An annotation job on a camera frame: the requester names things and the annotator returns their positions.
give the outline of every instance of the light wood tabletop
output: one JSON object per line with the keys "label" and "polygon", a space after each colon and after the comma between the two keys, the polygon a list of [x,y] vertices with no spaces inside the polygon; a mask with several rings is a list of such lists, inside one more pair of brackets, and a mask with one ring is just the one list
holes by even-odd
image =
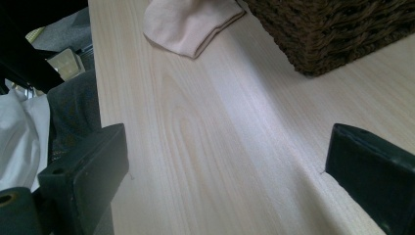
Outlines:
{"label": "light wood tabletop", "polygon": [[130,161],[115,234],[384,234],[324,167],[336,122],[415,153],[415,35],[309,78],[251,13],[191,60],[145,38],[148,0],[89,3],[102,124],[125,124]]}

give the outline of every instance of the gray fabric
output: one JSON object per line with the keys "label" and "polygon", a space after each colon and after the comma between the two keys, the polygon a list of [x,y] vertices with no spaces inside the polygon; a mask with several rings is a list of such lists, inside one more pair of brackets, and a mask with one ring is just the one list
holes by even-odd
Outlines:
{"label": "gray fabric", "polygon": [[73,21],[73,27],[83,27],[91,25],[91,21],[89,20],[89,8],[84,8],[77,12],[76,18]]}
{"label": "gray fabric", "polygon": [[78,24],[76,21],[78,15],[79,13],[75,13],[62,18],[58,22],[47,25],[33,41],[33,47],[41,50],[61,52],[68,47],[77,51],[91,45],[91,26],[86,23]]}
{"label": "gray fabric", "polygon": [[51,110],[49,162],[101,128],[95,71],[89,70],[47,94]]}

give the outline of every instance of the dark object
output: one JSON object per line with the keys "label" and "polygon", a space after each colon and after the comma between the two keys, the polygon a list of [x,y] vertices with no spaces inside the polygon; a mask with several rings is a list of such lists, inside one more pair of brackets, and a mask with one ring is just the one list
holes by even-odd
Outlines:
{"label": "dark object", "polygon": [[[11,219],[24,223],[14,226]],[[43,234],[30,190],[12,188],[0,192],[0,231],[14,235]]]}
{"label": "dark object", "polygon": [[0,79],[45,93],[63,83],[42,52],[40,55],[24,37],[87,6],[86,0],[0,1]]}
{"label": "dark object", "polygon": [[6,85],[6,80],[0,77],[0,95],[9,93],[9,87]]}
{"label": "dark object", "polygon": [[123,124],[94,132],[38,175],[40,192],[0,192],[1,234],[93,234],[127,171]]}
{"label": "dark object", "polygon": [[335,124],[326,172],[387,234],[415,234],[415,156],[366,130]]}
{"label": "dark object", "polygon": [[291,64],[320,75],[415,31],[415,0],[246,0]]}
{"label": "dark object", "polygon": [[49,59],[59,53],[56,51],[47,51],[47,50],[40,50],[40,49],[36,49],[36,51],[43,59]]}

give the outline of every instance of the wood grain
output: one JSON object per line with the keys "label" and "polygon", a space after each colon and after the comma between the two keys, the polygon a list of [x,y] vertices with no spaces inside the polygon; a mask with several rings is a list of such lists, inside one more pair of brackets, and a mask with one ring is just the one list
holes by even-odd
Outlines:
{"label": "wood grain", "polygon": [[311,79],[251,14],[197,60],[152,46],[147,5],[90,0],[102,123],[125,123],[130,160],[115,234],[384,234],[324,164],[336,122],[415,153],[414,36]]}

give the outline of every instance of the woven basket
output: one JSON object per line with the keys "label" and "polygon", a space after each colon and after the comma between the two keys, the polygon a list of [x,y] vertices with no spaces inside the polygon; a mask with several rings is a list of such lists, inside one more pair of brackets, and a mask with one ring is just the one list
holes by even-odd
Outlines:
{"label": "woven basket", "polygon": [[320,75],[415,31],[415,0],[245,0],[291,64]]}

